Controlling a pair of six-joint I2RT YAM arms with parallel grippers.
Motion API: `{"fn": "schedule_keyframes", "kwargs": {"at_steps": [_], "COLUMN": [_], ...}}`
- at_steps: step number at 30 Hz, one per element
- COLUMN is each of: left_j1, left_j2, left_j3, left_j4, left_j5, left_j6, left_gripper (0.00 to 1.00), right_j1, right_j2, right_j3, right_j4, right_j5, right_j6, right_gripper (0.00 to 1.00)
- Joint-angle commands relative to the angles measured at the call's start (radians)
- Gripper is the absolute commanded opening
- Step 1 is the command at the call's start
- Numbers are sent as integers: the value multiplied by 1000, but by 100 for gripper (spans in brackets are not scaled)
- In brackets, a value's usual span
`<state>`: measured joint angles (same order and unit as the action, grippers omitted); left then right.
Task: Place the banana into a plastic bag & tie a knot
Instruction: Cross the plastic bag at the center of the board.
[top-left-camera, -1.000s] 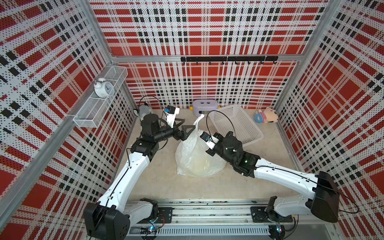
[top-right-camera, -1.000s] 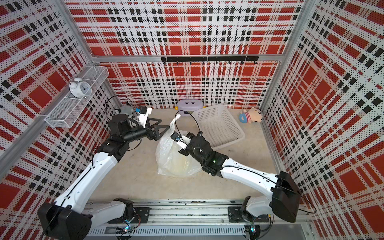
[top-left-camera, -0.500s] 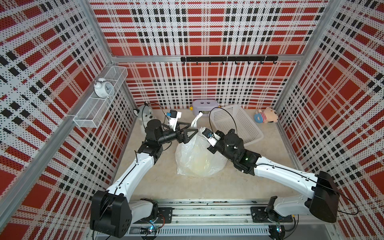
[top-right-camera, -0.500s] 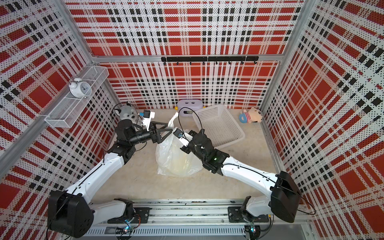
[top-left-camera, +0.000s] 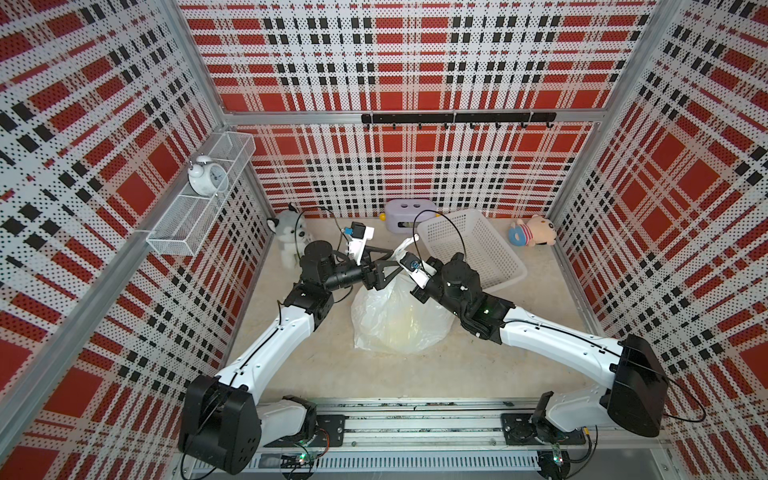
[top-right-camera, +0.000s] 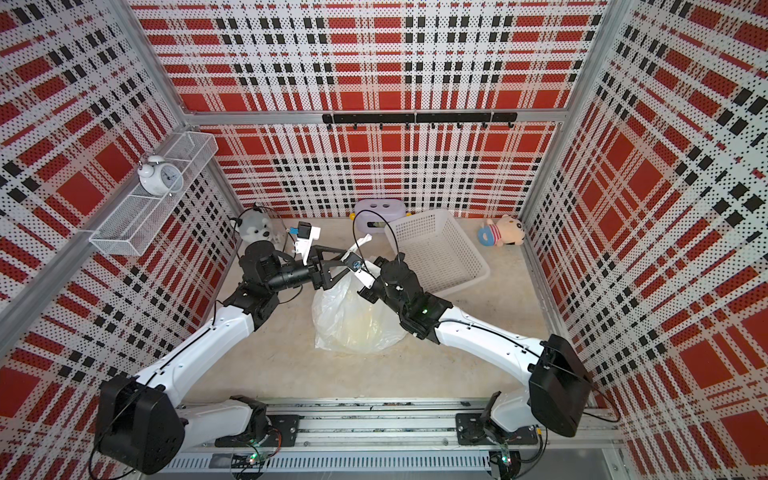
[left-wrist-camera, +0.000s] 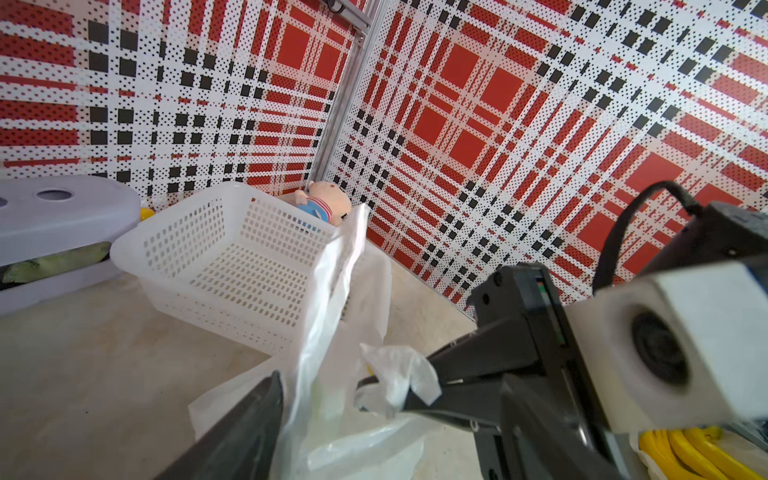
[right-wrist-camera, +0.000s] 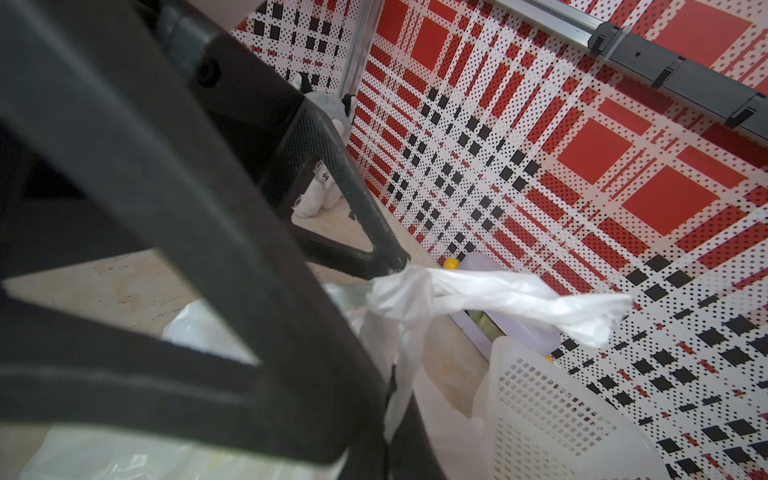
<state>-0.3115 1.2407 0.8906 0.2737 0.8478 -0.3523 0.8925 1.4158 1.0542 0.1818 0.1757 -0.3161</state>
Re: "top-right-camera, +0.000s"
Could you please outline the translucent white plastic bag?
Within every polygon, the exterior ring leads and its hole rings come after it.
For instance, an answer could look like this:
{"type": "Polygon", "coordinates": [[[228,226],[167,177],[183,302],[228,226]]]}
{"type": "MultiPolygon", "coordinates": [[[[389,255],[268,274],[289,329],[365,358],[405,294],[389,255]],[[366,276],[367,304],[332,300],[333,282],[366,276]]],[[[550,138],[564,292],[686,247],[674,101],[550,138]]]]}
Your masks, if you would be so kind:
{"type": "Polygon", "coordinates": [[[316,291],[311,308],[317,349],[379,354],[406,335],[398,316],[383,301],[375,304],[358,295],[363,283],[346,267],[332,267],[333,277],[344,276],[329,290],[316,291]]]}

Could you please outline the white perforated plastic basket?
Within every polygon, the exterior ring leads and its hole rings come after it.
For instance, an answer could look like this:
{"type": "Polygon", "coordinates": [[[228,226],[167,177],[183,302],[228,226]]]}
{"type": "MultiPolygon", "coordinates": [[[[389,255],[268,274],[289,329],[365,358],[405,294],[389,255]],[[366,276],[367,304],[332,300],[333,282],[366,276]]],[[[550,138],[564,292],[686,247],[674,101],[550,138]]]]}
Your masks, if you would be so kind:
{"type": "Polygon", "coordinates": [[[393,221],[385,228],[393,251],[402,253],[424,290],[439,297],[472,287],[490,267],[453,215],[431,210],[393,221]]]}

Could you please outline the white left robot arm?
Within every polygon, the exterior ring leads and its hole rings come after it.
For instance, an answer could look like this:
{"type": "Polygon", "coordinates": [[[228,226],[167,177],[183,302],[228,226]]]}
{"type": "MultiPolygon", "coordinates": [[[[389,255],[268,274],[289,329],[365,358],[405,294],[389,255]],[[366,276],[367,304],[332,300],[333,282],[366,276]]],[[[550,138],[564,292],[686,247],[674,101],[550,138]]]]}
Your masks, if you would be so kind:
{"type": "Polygon", "coordinates": [[[266,405],[242,395],[187,411],[178,407],[215,363],[268,320],[280,304],[280,292],[305,284],[330,290],[349,273],[366,287],[374,282],[359,255],[323,246],[311,246],[297,260],[268,241],[257,241],[239,264],[241,283],[200,330],[135,375],[102,383],[94,454],[154,474],[179,452],[204,443],[248,445],[270,437],[275,429],[266,405]]]}

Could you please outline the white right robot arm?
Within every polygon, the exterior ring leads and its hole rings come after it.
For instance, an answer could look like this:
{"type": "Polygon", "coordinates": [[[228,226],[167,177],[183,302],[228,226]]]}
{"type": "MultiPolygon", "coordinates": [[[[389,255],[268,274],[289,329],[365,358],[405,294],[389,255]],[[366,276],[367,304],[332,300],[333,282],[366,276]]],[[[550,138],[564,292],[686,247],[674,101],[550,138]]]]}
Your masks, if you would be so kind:
{"type": "Polygon", "coordinates": [[[383,302],[400,327],[420,340],[470,353],[503,370],[522,388],[491,395],[480,416],[480,434],[497,443],[530,427],[567,438],[576,436],[592,392],[592,381],[571,344],[552,334],[546,340],[513,334],[483,322],[425,291],[402,257],[382,257],[371,274],[360,260],[350,270],[363,284],[359,295],[383,302]]]}

